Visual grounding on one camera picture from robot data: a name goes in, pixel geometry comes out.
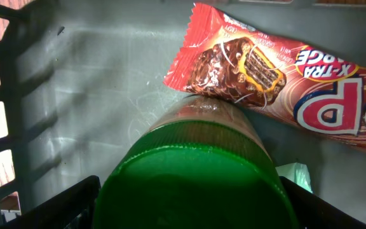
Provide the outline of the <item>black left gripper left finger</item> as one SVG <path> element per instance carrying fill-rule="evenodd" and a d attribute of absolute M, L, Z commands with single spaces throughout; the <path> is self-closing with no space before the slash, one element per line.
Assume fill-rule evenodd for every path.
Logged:
<path fill-rule="evenodd" d="M 99 177 L 89 176 L 0 229 L 92 229 L 100 189 Z"/>

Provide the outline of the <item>grey plastic basket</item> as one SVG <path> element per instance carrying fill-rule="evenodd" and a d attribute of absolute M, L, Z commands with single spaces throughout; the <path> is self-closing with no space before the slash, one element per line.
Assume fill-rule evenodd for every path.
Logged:
<path fill-rule="evenodd" d="M 366 67 L 366 3 L 205 1 L 269 34 Z M 187 94 L 162 83 L 193 1 L 0 1 L 0 157 L 25 214 L 82 179 L 104 183 L 131 145 Z M 366 152 L 245 110 L 278 165 L 366 223 Z M 4 222 L 0 211 L 0 225 Z"/>

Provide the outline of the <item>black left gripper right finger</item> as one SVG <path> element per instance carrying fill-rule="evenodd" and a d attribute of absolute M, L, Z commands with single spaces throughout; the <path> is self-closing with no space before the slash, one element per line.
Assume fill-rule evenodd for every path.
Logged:
<path fill-rule="evenodd" d="M 280 176 L 280 181 L 294 208 L 299 228 L 366 229 L 365 223 L 342 212 L 291 180 Z"/>

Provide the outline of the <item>green lid jar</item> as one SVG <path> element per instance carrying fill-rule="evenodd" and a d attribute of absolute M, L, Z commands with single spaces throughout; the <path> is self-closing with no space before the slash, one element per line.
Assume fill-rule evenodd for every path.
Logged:
<path fill-rule="evenodd" d="M 273 162 L 236 106 L 189 96 L 129 149 L 94 228 L 297 228 Z"/>

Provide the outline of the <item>white teal wipes pack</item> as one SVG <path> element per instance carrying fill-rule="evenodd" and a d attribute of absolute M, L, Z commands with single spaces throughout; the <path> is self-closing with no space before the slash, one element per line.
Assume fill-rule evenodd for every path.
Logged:
<path fill-rule="evenodd" d="M 312 193 L 311 179 L 307 165 L 302 163 L 290 163 L 276 167 L 279 176 L 283 176 L 306 191 Z"/>

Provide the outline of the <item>red chocolate bar wrapper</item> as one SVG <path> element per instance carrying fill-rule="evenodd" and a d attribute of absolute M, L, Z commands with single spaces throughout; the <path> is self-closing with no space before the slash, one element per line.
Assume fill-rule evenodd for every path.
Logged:
<path fill-rule="evenodd" d="M 164 84 L 366 151 L 366 67 L 196 3 Z"/>

